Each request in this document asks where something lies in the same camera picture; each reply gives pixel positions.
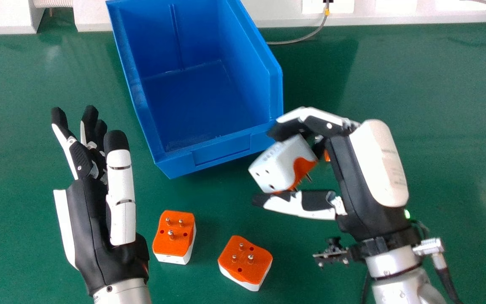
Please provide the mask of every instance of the green tabletop surface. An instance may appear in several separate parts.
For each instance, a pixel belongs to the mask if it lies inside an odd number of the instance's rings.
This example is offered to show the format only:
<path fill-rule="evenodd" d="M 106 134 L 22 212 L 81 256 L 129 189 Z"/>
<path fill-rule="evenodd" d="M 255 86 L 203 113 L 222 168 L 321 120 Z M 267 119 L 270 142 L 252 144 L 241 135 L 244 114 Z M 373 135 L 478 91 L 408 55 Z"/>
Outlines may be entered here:
<path fill-rule="evenodd" d="M 267 40 L 308 28 L 263 29 Z M 486 24 L 327 27 L 310 41 L 275 46 L 285 111 L 315 106 L 357 121 L 382 119 L 397 143 L 411 215 L 443 238 L 465 304 L 486 304 Z M 36 35 L 0 36 L 0 304 L 88 304 L 66 261 L 53 189 L 73 178 L 50 127 L 66 111 L 78 133 L 88 104 L 129 138 L 137 230 L 151 245 L 166 209 L 193 212 L 197 238 L 186 266 L 156 261 L 154 303 L 356 304 L 366 267 L 323 271 L 312 254 L 342 235 L 334 222 L 251 205 L 247 172 L 257 155 L 169 180 L 154 165 L 132 107 L 112 33 L 77 33 L 72 12 L 48 14 Z M 300 188 L 338 189 L 327 164 Z M 232 235 L 273 255 L 259 292 L 222 276 L 216 259 Z M 442 293 L 432 263 L 424 267 Z"/>

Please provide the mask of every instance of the black fingertip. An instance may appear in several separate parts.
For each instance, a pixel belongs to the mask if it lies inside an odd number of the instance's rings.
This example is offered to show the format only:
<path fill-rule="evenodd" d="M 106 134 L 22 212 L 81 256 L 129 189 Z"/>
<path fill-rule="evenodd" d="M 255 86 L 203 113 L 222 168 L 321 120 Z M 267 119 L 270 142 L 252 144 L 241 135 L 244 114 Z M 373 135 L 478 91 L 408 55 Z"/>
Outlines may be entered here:
<path fill-rule="evenodd" d="M 104 135 L 106 135 L 107 131 L 108 126 L 102 119 L 99 119 L 95 125 L 95 137 L 98 141 L 97 150 L 99 151 L 104 151 Z"/>
<path fill-rule="evenodd" d="M 69 129 L 69 124 L 67 123 L 67 116 L 59 106 L 52 108 L 52 123 L 54 125 L 57 125 L 58 127 Z"/>
<path fill-rule="evenodd" d="M 113 130 L 104 136 L 104 153 L 108 155 L 114 150 L 129 150 L 129 142 L 123 131 Z"/>
<path fill-rule="evenodd" d="M 264 207 L 264 204 L 271 198 L 271 194 L 258 193 L 252 197 L 253 206 Z"/>
<path fill-rule="evenodd" d="M 95 123 L 99 118 L 99 111 L 94 106 L 86 106 L 81 121 L 84 123 Z"/>

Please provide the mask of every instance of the blue bin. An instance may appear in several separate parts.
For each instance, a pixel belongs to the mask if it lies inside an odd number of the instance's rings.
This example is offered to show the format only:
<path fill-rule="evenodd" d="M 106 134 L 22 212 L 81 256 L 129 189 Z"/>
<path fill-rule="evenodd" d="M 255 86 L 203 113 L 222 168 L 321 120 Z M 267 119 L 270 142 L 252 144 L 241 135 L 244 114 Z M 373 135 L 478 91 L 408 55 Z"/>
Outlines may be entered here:
<path fill-rule="evenodd" d="M 107 2 L 133 106 L 170 179 L 266 149 L 282 71 L 239 0 Z"/>

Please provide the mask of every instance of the white corrugated tube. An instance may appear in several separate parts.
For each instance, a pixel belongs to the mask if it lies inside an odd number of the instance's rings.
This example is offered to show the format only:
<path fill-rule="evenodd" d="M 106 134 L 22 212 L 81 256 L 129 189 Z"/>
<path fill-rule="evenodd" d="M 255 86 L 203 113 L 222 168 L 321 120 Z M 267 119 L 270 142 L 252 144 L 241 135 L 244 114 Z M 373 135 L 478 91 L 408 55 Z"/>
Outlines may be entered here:
<path fill-rule="evenodd" d="M 33 0 L 36 8 L 71 8 L 73 0 Z"/>

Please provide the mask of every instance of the robotic hand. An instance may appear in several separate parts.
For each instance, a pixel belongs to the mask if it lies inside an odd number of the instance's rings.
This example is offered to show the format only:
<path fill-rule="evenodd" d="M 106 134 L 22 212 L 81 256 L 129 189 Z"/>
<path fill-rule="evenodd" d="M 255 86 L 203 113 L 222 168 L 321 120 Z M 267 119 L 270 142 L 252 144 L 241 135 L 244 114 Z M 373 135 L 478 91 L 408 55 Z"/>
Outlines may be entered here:
<path fill-rule="evenodd" d="M 314 146 L 306 138 L 314 137 Z M 443 257 L 440 239 L 422 240 L 405 216 L 408 187 L 389 128 L 371 119 L 358 123 L 315 108 L 295 109 L 276 120 L 268 136 L 276 141 L 249 167 L 264 193 L 253 204 L 319 220 L 336 220 L 357 244 L 344 248 L 331 238 L 314 254 L 316 263 L 363 262 L 374 279 L 377 303 L 446 304 L 421 267 L 432 257 L 455 304 L 461 304 Z M 325 154 L 342 196 L 332 190 L 295 187 Z"/>
<path fill-rule="evenodd" d="M 80 141 L 60 108 L 52 109 L 52 129 L 75 178 L 68 189 L 54 190 L 67 260 L 80 271 L 96 304 L 150 304 L 149 251 L 135 232 L 135 190 L 125 133 L 106 133 L 94 106 L 85 109 Z"/>

